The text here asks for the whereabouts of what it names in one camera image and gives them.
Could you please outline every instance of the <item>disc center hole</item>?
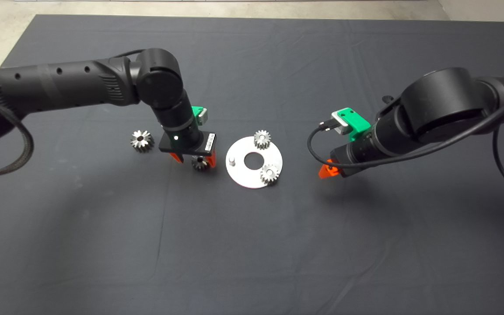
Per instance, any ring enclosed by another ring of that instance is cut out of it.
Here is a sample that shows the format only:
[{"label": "disc center hole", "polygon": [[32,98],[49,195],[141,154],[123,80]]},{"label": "disc center hole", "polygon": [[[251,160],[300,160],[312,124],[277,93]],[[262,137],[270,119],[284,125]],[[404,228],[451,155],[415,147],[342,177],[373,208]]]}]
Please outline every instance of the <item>disc center hole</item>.
[{"label": "disc center hole", "polygon": [[264,165],[264,157],[256,152],[250,152],[244,157],[244,165],[251,170],[259,169]]}]

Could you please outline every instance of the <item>green bracket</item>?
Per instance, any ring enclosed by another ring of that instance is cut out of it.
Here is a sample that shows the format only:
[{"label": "green bracket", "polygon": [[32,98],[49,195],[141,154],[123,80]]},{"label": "green bracket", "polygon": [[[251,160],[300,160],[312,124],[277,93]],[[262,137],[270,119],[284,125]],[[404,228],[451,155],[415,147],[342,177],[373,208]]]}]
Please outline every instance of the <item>green bracket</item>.
[{"label": "green bracket", "polygon": [[203,126],[207,121],[207,108],[201,106],[192,106],[192,112],[198,122],[198,126]]},{"label": "green bracket", "polygon": [[192,106],[192,112],[194,112],[194,116],[196,116],[196,118],[198,118],[198,115],[200,115],[200,113],[202,113],[202,110],[203,110],[203,107],[201,107],[201,106]]},{"label": "green bracket", "polygon": [[366,121],[366,119],[349,107],[338,110],[337,114],[340,119],[345,121],[351,127],[352,131],[350,132],[350,141],[352,142],[371,127],[371,124]]}]

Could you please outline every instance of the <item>metal gear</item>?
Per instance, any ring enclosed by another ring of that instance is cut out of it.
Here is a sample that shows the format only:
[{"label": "metal gear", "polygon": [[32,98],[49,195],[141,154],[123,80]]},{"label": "metal gear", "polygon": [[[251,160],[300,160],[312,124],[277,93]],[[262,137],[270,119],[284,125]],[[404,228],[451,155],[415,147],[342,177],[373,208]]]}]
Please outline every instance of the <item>metal gear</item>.
[{"label": "metal gear", "polygon": [[132,147],[139,153],[149,152],[153,149],[153,136],[146,130],[138,130],[132,134]]},{"label": "metal gear", "polygon": [[272,142],[272,136],[265,130],[260,130],[254,134],[254,145],[258,149],[265,149]]},{"label": "metal gear", "polygon": [[198,156],[192,159],[192,167],[198,172],[203,172],[204,170],[210,168],[210,166],[211,165],[203,156]]},{"label": "metal gear", "polygon": [[262,167],[262,171],[260,172],[260,178],[262,182],[266,185],[274,184],[277,179],[280,177],[280,169],[278,169],[275,165],[264,165]]}]

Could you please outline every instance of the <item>concrete floor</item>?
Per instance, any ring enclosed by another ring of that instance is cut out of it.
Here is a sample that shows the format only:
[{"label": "concrete floor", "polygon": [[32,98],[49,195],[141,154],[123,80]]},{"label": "concrete floor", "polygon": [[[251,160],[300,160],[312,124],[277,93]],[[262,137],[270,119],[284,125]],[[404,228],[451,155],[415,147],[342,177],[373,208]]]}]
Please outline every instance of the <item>concrete floor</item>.
[{"label": "concrete floor", "polygon": [[0,0],[0,64],[36,14],[225,18],[504,20],[504,1],[14,2]]}]

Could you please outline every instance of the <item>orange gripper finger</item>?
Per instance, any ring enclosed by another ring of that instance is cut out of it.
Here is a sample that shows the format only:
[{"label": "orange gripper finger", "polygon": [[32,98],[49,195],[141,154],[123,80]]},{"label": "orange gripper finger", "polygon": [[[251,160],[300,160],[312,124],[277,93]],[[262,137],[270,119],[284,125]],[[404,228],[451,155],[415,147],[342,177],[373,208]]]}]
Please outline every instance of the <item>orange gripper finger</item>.
[{"label": "orange gripper finger", "polygon": [[214,151],[211,156],[206,156],[206,160],[210,167],[214,168],[217,165],[217,153]]},{"label": "orange gripper finger", "polygon": [[172,158],[174,158],[176,160],[176,162],[182,163],[182,161],[180,160],[178,155],[176,155],[176,153],[170,153],[170,156],[172,156]]},{"label": "orange gripper finger", "polygon": [[322,168],[320,169],[320,171],[318,171],[318,177],[320,177],[321,179],[338,175],[340,175],[340,170],[338,168],[331,167],[326,164],[322,164]]}]

